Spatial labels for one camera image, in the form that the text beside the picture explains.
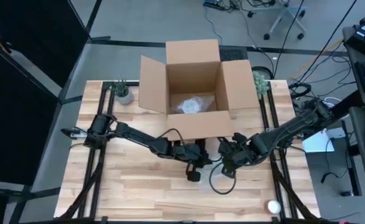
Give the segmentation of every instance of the plastic bag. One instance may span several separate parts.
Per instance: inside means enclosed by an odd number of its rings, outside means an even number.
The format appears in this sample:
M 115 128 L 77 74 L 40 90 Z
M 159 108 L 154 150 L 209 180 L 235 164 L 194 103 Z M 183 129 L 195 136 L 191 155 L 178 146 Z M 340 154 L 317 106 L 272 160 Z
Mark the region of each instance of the plastic bag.
M 206 112 L 213 101 L 214 96 L 194 96 L 178 104 L 174 111 L 184 114 Z

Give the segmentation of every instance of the box flap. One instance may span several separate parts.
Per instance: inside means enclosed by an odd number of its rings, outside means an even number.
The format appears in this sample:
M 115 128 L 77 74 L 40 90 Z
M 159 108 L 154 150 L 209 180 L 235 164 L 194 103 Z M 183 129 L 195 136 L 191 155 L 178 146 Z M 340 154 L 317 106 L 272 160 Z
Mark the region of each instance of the box flap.
M 234 129 L 228 111 L 213 111 L 196 114 L 171 114 L 168 128 L 175 128 L 183 139 L 202 139 L 232 136 Z M 170 141 L 180 140 L 177 132 L 167 135 Z
M 166 113 L 167 89 L 166 65 L 141 56 L 140 107 Z
M 222 62 L 230 110 L 258 107 L 252 67 L 248 60 Z
M 220 62 L 217 40 L 187 40 L 166 42 L 167 64 Z

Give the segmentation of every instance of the gray floor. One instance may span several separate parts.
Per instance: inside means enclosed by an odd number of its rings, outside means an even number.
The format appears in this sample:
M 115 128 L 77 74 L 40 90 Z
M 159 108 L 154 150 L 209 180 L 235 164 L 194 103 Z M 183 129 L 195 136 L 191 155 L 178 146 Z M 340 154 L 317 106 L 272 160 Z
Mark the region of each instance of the gray floor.
M 83 23 L 86 24 L 95 0 L 72 0 L 72 3 Z M 292 0 L 293 3 L 298 4 L 300 1 Z M 200 0 L 103 0 L 93 24 L 91 36 L 110 35 L 112 40 L 148 42 L 215 39 L 217 36 L 214 35 L 211 24 L 205 20 L 204 8 L 201 4 L 202 1 Z M 307 10 L 305 17 L 301 21 L 307 28 L 307 35 L 303 40 L 297 40 L 296 36 L 299 31 L 294 27 L 287 40 L 286 48 L 320 50 L 350 4 L 351 2 L 347 0 L 305 1 L 304 5 L 307 7 Z M 244 8 L 250 9 L 246 2 Z M 212 9 L 208 10 L 208 18 L 215 23 L 216 31 L 223 38 L 223 45 L 281 47 L 287 27 L 291 23 L 291 20 L 288 18 L 284 18 L 281 21 L 270 40 L 263 40 L 264 33 L 267 32 L 276 16 L 277 13 L 275 12 L 261 12 L 254 15 L 251 19 L 244 16 L 250 27 L 250 34 L 255 40 L 255 43 L 253 43 L 246 33 L 244 17 L 239 12 L 235 11 L 228 14 Z M 351 26 L 364 16 L 365 2 L 359 1 L 343 24 Z M 340 38 L 342 38 L 341 29 L 336 33 L 332 42 Z M 141 55 L 165 62 L 165 49 L 162 48 L 87 44 L 73 72 L 73 80 L 67 97 L 81 95 L 84 83 L 87 80 L 114 80 L 121 77 L 137 80 Z M 277 54 L 268 55 L 272 59 L 278 57 Z M 52 92 L 55 94 L 59 92 L 59 87 L 54 85 L 53 82 L 46 80 L 41 72 L 37 71 L 37 67 L 26 62 L 23 56 L 18 55 L 16 52 L 14 57 L 18 58 L 42 82 L 45 82 Z M 252 66 L 263 65 L 270 67 L 268 59 L 260 53 L 249 52 L 248 57 Z M 313 57 L 313 55 L 283 54 L 278 66 L 277 79 L 288 78 Z M 319 69 L 308 81 L 326 78 L 345 68 L 348 68 L 347 64 L 329 60 L 320 65 Z M 314 92 L 320 95 L 334 89 L 338 86 L 337 82 L 345 74 L 339 74 L 325 82 L 314 83 Z M 354 77 L 351 73 L 344 82 L 353 80 Z M 342 99 L 355 88 L 355 85 L 345 86 L 328 96 Z M 35 189 L 42 190 L 60 186 L 67 162 L 67 148 L 70 145 L 70 140 L 64 137 L 59 130 L 61 128 L 71 128 L 75 124 L 79 108 L 79 103 L 72 103 L 62 108 L 37 175 Z M 347 122 L 350 131 L 351 122 L 348 118 Z M 344 143 L 336 140 L 334 145 L 337 151 L 329 153 L 328 156 L 330 156 L 330 161 L 333 161 L 334 164 L 332 169 L 340 174 L 345 170 Z M 358 175 L 361 179 L 364 195 L 362 197 L 343 198 L 339 196 L 339 192 L 348 190 L 348 176 L 342 179 L 330 177 L 326 183 L 320 184 L 321 176 L 326 170 L 325 155 L 322 153 L 308 155 L 311 177 L 323 218 L 338 218 L 350 213 L 360 212 L 360 214 L 346 219 L 352 222 L 365 223 L 365 176 L 364 171 L 361 169 L 362 162 L 358 159 L 356 158 L 356 163 L 359 168 Z M 29 201 L 21 221 L 51 219 L 54 214 L 56 201 L 57 197 Z

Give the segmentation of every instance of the wooden table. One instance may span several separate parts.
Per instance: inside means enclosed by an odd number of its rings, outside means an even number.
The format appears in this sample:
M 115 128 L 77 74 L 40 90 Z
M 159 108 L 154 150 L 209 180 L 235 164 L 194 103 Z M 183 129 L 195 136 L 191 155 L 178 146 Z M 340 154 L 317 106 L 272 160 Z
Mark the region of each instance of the wooden table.
M 286 81 L 271 81 L 275 106 L 280 124 L 295 116 Z M 102 81 L 86 84 L 77 126 L 90 127 L 100 97 Z M 163 114 L 138 106 L 138 87 L 131 87 L 135 101 L 128 106 L 115 102 L 113 114 L 152 136 L 166 130 Z M 263 131 L 260 106 L 230 112 L 236 131 L 251 136 Z M 207 151 L 217 159 L 217 139 L 207 139 Z M 294 144 L 302 147 L 300 142 Z M 88 149 L 76 146 L 70 150 L 60 191 L 55 217 L 66 211 L 83 186 Z M 305 205 L 319 216 L 317 201 L 305 154 L 297 149 L 287 151 L 287 162 L 292 186 Z M 101 182 L 96 220 L 108 216 L 109 220 L 124 221 L 247 221 L 269 222 L 273 215 L 264 209 L 268 200 L 275 199 L 272 171 L 269 161 L 254 167 L 241 167 L 237 171 L 235 190 L 228 195 L 213 192 L 207 180 L 212 166 L 202 171 L 199 183 L 188 182 L 186 164 L 160 159 L 150 151 L 125 139 L 112 139 L 108 143 Z M 222 175 L 213 177 L 219 190 L 228 190 L 232 180 Z M 86 215 L 91 197 L 87 200 Z M 284 198 L 287 214 L 287 198 Z

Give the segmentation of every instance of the open cardboard box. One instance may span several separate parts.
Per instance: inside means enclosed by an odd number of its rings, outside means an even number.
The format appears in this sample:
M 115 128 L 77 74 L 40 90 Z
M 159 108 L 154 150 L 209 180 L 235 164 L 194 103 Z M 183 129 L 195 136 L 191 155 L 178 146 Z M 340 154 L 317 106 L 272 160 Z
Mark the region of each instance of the open cardboard box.
M 168 128 L 184 139 L 232 136 L 229 110 L 258 107 L 248 60 L 221 62 L 217 40 L 166 42 L 167 64 L 141 56 L 140 107 L 167 115 Z M 214 96 L 207 112 L 175 114 L 174 108 L 192 96 Z M 167 135 L 179 140 L 177 132 Z

